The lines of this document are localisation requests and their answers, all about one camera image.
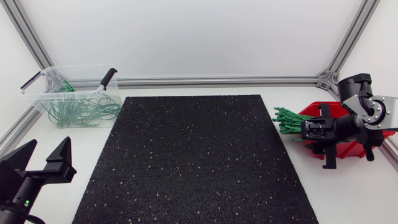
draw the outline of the cable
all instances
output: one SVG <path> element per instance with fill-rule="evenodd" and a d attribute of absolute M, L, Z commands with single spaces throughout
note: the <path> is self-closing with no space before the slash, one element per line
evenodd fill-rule
<path fill-rule="evenodd" d="M 75 89 L 66 81 L 65 86 L 60 85 L 57 93 L 74 92 Z M 107 94 L 99 98 L 56 99 L 50 102 L 47 111 L 49 120 L 59 128 L 68 127 L 71 124 L 77 126 L 94 127 L 102 121 L 116 118 L 121 105 L 116 103 Z"/>
<path fill-rule="evenodd" d="M 30 221 L 33 224 L 45 224 L 43 220 L 41 220 L 39 217 L 36 217 L 34 215 L 28 215 L 26 220 Z"/>

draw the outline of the black handle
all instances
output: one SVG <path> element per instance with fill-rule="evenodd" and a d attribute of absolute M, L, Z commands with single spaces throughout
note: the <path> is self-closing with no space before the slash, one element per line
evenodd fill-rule
<path fill-rule="evenodd" d="M 101 81 L 101 85 L 104 86 L 104 90 L 106 90 L 106 86 L 108 85 L 109 81 L 111 81 L 113 75 L 118 72 L 116 69 L 111 68 L 109 69 L 109 71 L 107 72 L 107 74 L 105 75 L 105 77 L 102 79 Z"/>
<path fill-rule="evenodd" d="M 34 80 L 36 80 L 36 78 L 40 75 L 41 71 L 37 72 L 36 75 L 34 75 L 32 78 L 30 78 L 30 80 L 28 82 L 26 82 L 23 86 L 21 86 L 21 90 L 25 90 L 27 87 L 27 85 L 30 85 L 30 83 Z"/>

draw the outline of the speckled mat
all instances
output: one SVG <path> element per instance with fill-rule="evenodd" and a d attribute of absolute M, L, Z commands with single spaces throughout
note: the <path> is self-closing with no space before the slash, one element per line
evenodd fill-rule
<path fill-rule="evenodd" d="M 259 95 L 126 98 L 74 223 L 318 223 Z"/>

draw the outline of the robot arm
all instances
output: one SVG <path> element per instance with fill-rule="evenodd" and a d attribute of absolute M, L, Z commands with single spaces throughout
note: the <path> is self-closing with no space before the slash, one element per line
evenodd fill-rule
<path fill-rule="evenodd" d="M 398 117 L 393 111 L 398 111 L 398 98 L 390 96 L 372 96 L 365 99 L 371 105 L 372 113 L 368 114 L 359 102 L 359 96 L 354 95 L 343 102 L 343 106 L 351 109 L 361 119 L 363 125 L 370 130 L 398 131 Z"/>
<path fill-rule="evenodd" d="M 374 160 L 373 146 L 384 141 L 383 130 L 398 131 L 398 98 L 373 96 L 371 76 L 361 73 L 345 78 L 338 84 L 342 107 L 349 114 L 332 118 L 328 104 L 320 105 L 321 116 L 301 125 L 302 139 L 313 143 L 305 147 L 326 156 L 324 169 L 336 169 L 336 144 L 357 140 L 362 144 L 368 161 Z"/>

